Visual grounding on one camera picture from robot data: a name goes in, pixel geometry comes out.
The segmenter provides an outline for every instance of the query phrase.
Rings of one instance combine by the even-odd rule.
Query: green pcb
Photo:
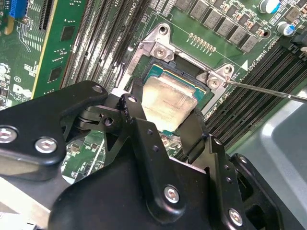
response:
[[[86,0],[29,0],[23,18],[0,0],[0,106],[59,89]]]
[[[292,0],[282,1],[275,14],[260,13],[258,9],[260,1],[216,1],[221,3],[219,7],[216,7],[215,3],[210,1],[201,1],[205,2],[211,10],[218,12],[221,19],[230,20],[234,25],[233,28],[242,29],[245,37],[252,37],[257,40],[253,48],[249,52],[245,52],[241,48],[242,45],[234,44],[229,36],[221,36],[216,32],[216,28],[210,29],[204,25],[206,23],[205,18],[208,16],[203,16],[203,19],[199,20],[191,16],[193,8],[196,3],[200,2],[199,0],[187,1],[190,4],[185,10],[177,7],[173,1],[165,2],[162,5],[161,2],[165,1],[154,0],[152,2],[130,46],[136,49],[137,44],[158,24],[167,23],[171,28],[170,38],[174,46],[212,69],[217,69],[225,63],[232,64],[235,68],[232,78],[235,81],[243,79],[282,36],[276,31],[279,22],[285,21],[295,26],[296,29],[303,28],[303,24],[306,22],[301,13],[295,19],[292,19],[292,22],[289,21],[288,13],[292,9],[299,12]],[[225,12],[225,9],[230,6],[236,8],[233,16],[228,16]],[[244,24],[240,22],[240,17],[246,19]],[[257,26],[257,30],[253,30],[253,25]],[[127,56],[131,58],[133,52],[128,51]],[[143,56],[133,73],[133,77],[142,76],[149,62],[150,57]]]

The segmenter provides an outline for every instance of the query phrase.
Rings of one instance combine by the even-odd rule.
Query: chip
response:
[[[75,28],[76,26],[74,25],[64,26],[62,37],[61,37],[61,42],[71,40],[73,37],[73,33],[75,32]]]
[[[306,4],[307,0],[301,0],[299,1],[296,5],[299,7],[299,8],[302,8],[305,4]]]
[[[246,42],[241,46],[241,49],[247,53],[249,53],[252,48],[257,44],[258,39],[254,36],[250,36]]]
[[[259,30],[259,28],[261,27],[261,25],[259,24],[259,23],[255,23],[252,27],[251,27],[251,29],[249,30],[251,33],[253,33],[253,34],[255,34],[258,30]]]
[[[226,15],[228,17],[232,17],[235,12],[238,10],[238,8],[236,6],[230,6],[229,10],[227,11]]]
[[[244,37],[244,35],[246,34],[246,31],[244,29],[242,29],[241,27],[238,27],[233,34],[231,35],[231,37],[229,38],[229,41],[231,41],[234,44],[238,44],[242,38]]]
[[[224,2],[224,0],[216,0],[214,3],[214,6],[216,8],[220,8],[220,6],[222,5],[222,3]]]
[[[193,0],[177,0],[175,6],[177,6],[179,9],[183,11],[186,11],[192,1]]]
[[[207,19],[204,22],[205,26],[208,26],[209,28],[213,29],[216,24],[218,23],[218,21],[221,18],[221,14],[218,13],[217,11],[213,10],[211,11],[211,13],[208,15]]]
[[[48,82],[51,82],[51,81],[54,81],[54,80],[58,79],[61,76],[62,69],[63,69],[62,66],[57,67],[55,69],[52,69],[51,73],[50,73],[50,76],[49,76]]]
[[[248,19],[249,19],[249,16],[246,14],[243,14],[240,20],[238,21],[238,24],[241,26],[244,26],[245,23],[248,21]]]
[[[193,18],[199,20],[203,16],[203,14],[206,12],[207,8],[208,8],[208,5],[200,0],[196,3],[190,15]]]
[[[233,26],[234,26],[234,23],[226,18],[216,32],[220,36],[226,37],[226,35],[229,33],[229,31],[231,30]]]
[[[299,15],[301,14],[301,12],[293,7],[286,15],[286,19],[288,19],[290,22],[294,22],[298,17]]]

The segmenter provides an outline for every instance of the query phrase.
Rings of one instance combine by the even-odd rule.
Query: capacitor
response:
[[[287,22],[278,23],[276,29],[284,36],[291,36],[295,31],[294,25],[291,25]]]
[[[259,3],[259,11],[261,13],[276,13],[279,7],[279,0],[261,0]]]

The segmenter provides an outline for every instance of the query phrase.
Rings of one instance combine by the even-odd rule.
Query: screw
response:
[[[222,145],[221,141],[217,138],[214,138],[215,142],[218,144],[218,145]]]
[[[248,161],[244,158],[244,157],[239,157],[240,158],[240,160],[243,162],[243,163],[245,163],[245,164],[247,164],[248,163]]]
[[[158,47],[154,50],[154,55],[156,58],[164,59],[166,57],[166,50],[161,47]]]
[[[17,133],[14,129],[8,127],[0,128],[0,143],[10,143],[17,138]]]
[[[57,144],[51,138],[41,138],[35,143],[35,148],[41,153],[52,153],[57,149]]]
[[[229,214],[229,217],[230,217],[230,219],[232,220],[232,222],[234,224],[236,224],[237,226],[242,226],[243,225],[242,217],[233,208],[229,209],[228,214]]]
[[[102,92],[102,87],[100,85],[95,85],[93,86],[93,90],[95,90],[96,92]]]
[[[138,100],[136,100],[134,97],[132,96],[128,96],[129,101],[136,103]]]
[[[220,84],[220,81],[216,77],[211,77],[207,82],[210,89],[219,88]]]
[[[174,187],[166,186],[164,189],[164,195],[167,200],[173,204],[178,203],[179,201],[179,193]]]

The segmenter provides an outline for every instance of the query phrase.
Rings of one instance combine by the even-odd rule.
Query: screwdriver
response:
[[[261,87],[252,86],[252,85],[246,85],[246,84],[238,83],[238,82],[231,81],[231,80],[226,80],[226,82],[230,85],[245,88],[248,90],[255,90],[258,92],[268,93],[270,95],[274,95],[277,97],[286,98],[286,99],[290,99],[290,100],[297,101],[297,102],[307,103],[307,98],[305,97],[294,96],[294,95],[287,94],[284,92],[278,92],[274,90],[268,90],[268,89],[264,89]]]

